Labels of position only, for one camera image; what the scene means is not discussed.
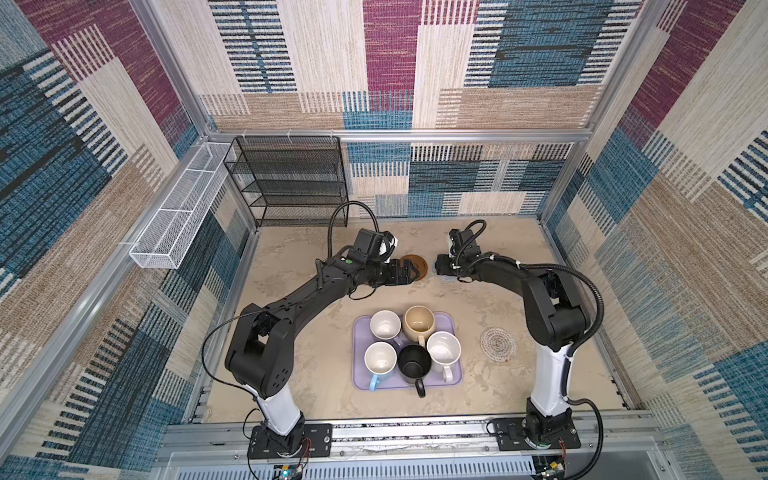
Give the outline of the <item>brown wooden round coaster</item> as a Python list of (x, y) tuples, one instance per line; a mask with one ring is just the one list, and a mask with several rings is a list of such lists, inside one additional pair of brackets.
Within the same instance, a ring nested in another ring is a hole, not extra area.
[(399, 265), (402, 273), (411, 282), (424, 279), (429, 269), (426, 260), (423, 257), (415, 254), (402, 257), (399, 260)]

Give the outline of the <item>lavender mug white inside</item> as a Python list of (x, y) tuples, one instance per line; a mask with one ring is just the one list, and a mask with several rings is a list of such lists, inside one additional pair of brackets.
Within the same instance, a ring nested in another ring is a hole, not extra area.
[(371, 317), (369, 327), (376, 339), (389, 343), (396, 350), (402, 348), (403, 342), (399, 338), (402, 321), (397, 313), (390, 310), (378, 311)]

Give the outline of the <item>clear patterned glass coaster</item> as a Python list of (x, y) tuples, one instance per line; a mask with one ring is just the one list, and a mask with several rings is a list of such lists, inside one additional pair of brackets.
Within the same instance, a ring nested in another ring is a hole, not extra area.
[(493, 362), (507, 363), (517, 352), (515, 338), (506, 330), (490, 327), (484, 330), (480, 337), (482, 352)]

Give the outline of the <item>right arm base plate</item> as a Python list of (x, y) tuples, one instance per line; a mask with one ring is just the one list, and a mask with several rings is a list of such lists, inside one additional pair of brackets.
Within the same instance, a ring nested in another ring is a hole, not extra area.
[(500, 451), (527, 450), (566, 450), (578, 449), (582, 446), (577, 430), (572, 420), (553, 433), (545, 433), (540, 440), (534, 441), (528, 437), (524, 428), (524, 417), (502, 417), (486, 422), (486, 433), (493, 437)]

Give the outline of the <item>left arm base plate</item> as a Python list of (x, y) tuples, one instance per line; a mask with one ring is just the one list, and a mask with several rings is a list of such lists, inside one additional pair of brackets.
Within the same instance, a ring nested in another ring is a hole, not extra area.
[(247, 450), (249, 460), (325, 458), (330, 456), (333, 426), (299, 422), (286, 436), (266, 425), (255, 426)]

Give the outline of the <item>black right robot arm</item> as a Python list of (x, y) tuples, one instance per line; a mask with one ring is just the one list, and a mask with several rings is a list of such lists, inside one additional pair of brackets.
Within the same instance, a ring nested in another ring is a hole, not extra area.
[(525, 264), (495, 253), (472, 260), (440, 254), (435, 269), (441, 276), (495, 284), (523, 299), (526, 327), (538, 344), (531, 411), (555, 418), (579, 403), (568, 394), (573, 358), (599, 330), (605, 311), (592, 280), (565, 265)]

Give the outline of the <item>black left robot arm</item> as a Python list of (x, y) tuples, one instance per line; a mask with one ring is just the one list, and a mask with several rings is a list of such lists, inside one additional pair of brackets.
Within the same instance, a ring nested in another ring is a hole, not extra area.
[(316, 275), (289, 295), (264, 307), (245, 307), (225, 356), (226, 369), (257, 401), (268, 430), (282, 437), (303, 419), (288, 386), (300, 332), (358, 286), (408, 285), (428, 271), (405, 258), (362, 263), (341, 256), (316, 266)]

